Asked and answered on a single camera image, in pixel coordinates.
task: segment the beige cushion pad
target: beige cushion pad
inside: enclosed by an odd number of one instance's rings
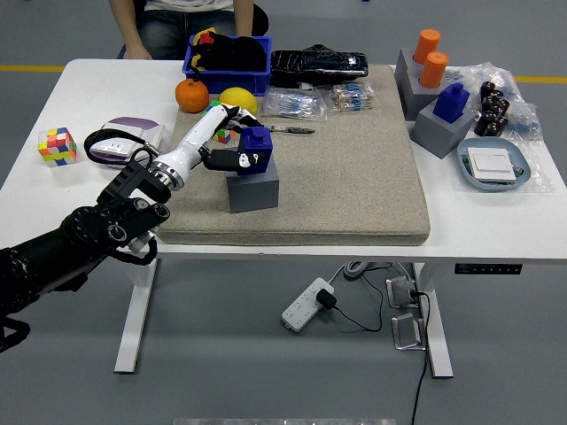
[[[262,124],[313,128],[272,133],[279,206],[229,212],[223,172],[195,167],[167,203],[165,243],[221,245],[418,245],[430,233],[427,204],[393,72],[371,66],[375,108],[333,113],[323,122],[261,117]],[[179,111],[174,145],[198,121]],[[231,141],[228,147],[237,146]],[[225,146],[212,142],[213,149]]]

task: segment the gray cube stand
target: gray cube stand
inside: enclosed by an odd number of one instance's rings
[[[404,48],[400,50],[398,62],[396,63],[396,70],[393,73],[393,78],[396,80],[398,90],[400,90],[401,81],[404,79],[404,74],[408,69],[419,70],[422,72],[423,65],[414,61],[415,49]]]
[[[415,121],[417,114],[428,104],[437,100],[441,91],[450,84],[445,78],[441,80],[439,87],[427,89],[419,83],[422,69],[408,69],[401,79],[400,101],[406,121]]]
[[[417,114],[410,137],[427,151],[443,159],[464,139],[476,115],[464,108],[461,117],[450,124],[433,113],[436,103],[437,100],[431,102]]]
[[[273,154],[266,173],[238,175],[235,172],[225,172],[225,177],[231,214],[277,207],[280,178]]]

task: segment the jeans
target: jeans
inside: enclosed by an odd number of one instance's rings
[[[236,34],[234,12],[230,11],[146,11],[138,16],[136,24],[144,47],[154,59],[185,59],[189,37],[210,27],[214,27],[217,34]],[[126,46],[122,47],[118,59],[124,58],[125,52]]]

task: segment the table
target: table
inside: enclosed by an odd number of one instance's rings
[[[14,246],[59,226],[76,207],[93,205],[116,172],[90,163],[48,168],[36,150],[37,135],[68,127],[81,144],[87,135],[120,116],[164,124],[171,143],[177,104],[171,96],[184,78],[182,63],[77,59],[69,63],[32,128],[0,190],[0,245]],[[567,222],[567,189],[545,144],[534,147],[552,182],[546,193],[484,193],[458,183],[454,158],[439,159],[412,143],[427,201],[431,234],[420,246],[159,246],[160,258],[402,261],[416,263],[418,288],[431,305],[430,357],[437,377],[453,376],[434,283],[454,263],[565,264],[567,244],[557,237]],[[135,284],[115,371],[132,373],[144,325],[155,261],[131,270]]]

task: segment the person's hand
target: person's hand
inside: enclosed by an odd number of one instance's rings
[[[151,54],[148,52],[148,50],[145,49],[144,46],[126,49],[126,52],[124,53],[124,58],[152,60]]]

